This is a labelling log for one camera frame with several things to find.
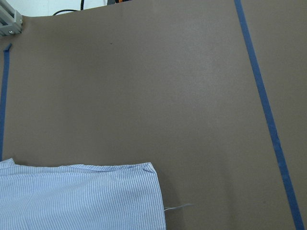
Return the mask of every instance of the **blue tape strip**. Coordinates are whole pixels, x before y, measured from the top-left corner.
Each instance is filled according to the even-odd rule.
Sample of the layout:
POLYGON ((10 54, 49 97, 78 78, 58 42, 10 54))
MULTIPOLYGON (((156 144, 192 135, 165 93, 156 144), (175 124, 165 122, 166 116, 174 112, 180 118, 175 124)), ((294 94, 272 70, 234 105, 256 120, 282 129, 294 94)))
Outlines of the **blue tape strip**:
POLYGON ((2 77, 2 88, 1 88, 1 100, 0 100, 0 161, 2 160, 3 151, 3 137, 4 137, 4 123, 5 123, 5 107, 6 107, 6 92, 8 89, 8 78, 10 69, 10 48, 9 44, 4 49, 4 66, 3 66, 3 77, 2 77))
POLYGON ((251 37, 250 37, 249 31, 248 31, 248 25, 247 25, 247 22, 246 22, 246 19, 245 19, 241 0, 234 0, 234 1, 235 1, 236 11, 237 11, 237 14, 238 14, 238 17, 239 17, 239 21, 240 21, 240 24, 241 24, 242 33, 243 33, 243 36, 244 36, 246 48, 248 50, 249 60, 250 60, 250 63, 251 63, 252 69, 253 69, 256 85, 257 85, 259 96, 260 96, 260 99, 261 99, 262 108, 263 108, 263 111, 264 111, 264 114, 265 114, 265 118, 266 118, 267 125, 268 125, 268 128, 269 128, 271 140, 272 140, 273 147, 274 147, 274 150, 275 150, 275 155, 276 155, 276 158, 277 158, 279 170, 280 170, 280 173, 281 173, 282 178, 283 178, 283 185, 284 185, 284 188, 285 188, 286 193, 287 193, 288 202, 289 202, 289 205, 290 205, 290 209, 291 209, 293 221, 294 221, 294 224, 295 224, 295 228, 297 230, 304 230, 305 229, 304 224, 303 224, 302 217, 301 217, 301 214, 300 214, 300 211, 299 211, 299 207, 298 207, 298 204, 297 204, 297 201, 296 201, 296 197, 295 197, 293 185, 292 185, 292 182, 291 182, 291 178, 290 178, 290 175, 289 175, 289 171, 288 171, 288 168, 287 168, 286 160, 285 160, 284 155, 283 155, 283 149, 281 147, 280 140, 278 138, 276 125, 275 125, 273 114, 272 114, 272 111, 271 111, 269 99, 268 99, 267 93, 266 93, 265 88, 264 88, 264 83, 263 83, 263 79, 262 79, 262 76, 261 76, 258 61, 257 61, 257 58, 256 58, 253 43, 251 41, 251 37))

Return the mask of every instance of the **striped cloth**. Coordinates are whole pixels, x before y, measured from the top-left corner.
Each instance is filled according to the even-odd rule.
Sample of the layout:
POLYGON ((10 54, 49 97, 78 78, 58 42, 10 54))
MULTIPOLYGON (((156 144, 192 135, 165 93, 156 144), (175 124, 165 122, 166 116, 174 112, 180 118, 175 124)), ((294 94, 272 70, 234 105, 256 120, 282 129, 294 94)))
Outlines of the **striped cloth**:
POLYGON ((151 163, 30 167, 0 162, 0 230, 165 230, 151 163))

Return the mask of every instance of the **blue and white striped fabric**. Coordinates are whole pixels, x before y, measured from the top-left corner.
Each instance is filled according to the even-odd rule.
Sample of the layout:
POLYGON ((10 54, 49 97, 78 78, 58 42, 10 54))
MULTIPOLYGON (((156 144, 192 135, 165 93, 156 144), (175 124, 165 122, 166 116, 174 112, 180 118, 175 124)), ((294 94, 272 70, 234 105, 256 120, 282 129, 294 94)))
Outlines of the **blue and white striped fabric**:
POLYGON ((0 230, 165 230, 151 163, 30 167, 0 162, 0 230))

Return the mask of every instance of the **metal frame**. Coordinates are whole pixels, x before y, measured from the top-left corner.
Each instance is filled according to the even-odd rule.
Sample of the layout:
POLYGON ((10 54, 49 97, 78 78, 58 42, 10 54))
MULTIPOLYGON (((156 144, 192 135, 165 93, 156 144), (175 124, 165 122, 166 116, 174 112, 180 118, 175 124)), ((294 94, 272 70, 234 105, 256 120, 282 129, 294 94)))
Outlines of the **metal frame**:
POLYGON ((0 0, 0 36, 20 34, 23 17, 6 0, 0 0))

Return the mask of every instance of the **black wire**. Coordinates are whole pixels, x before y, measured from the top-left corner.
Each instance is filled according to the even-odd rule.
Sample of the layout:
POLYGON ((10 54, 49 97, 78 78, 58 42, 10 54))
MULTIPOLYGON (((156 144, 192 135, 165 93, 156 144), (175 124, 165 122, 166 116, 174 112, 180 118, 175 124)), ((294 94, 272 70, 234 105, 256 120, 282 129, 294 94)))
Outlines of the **black wire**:
POLYGON ((83 11, 84 9, 84 0, 81 0, 81 7, 80 7, 80 10, 83 11))
POLYGON ((53 14, 54 15, 57 15, 58 13, 61 13, 61 12, 66 12, 66 11, 77 11, 77 10, 61 10, 61 11, 57 11, 53 14))

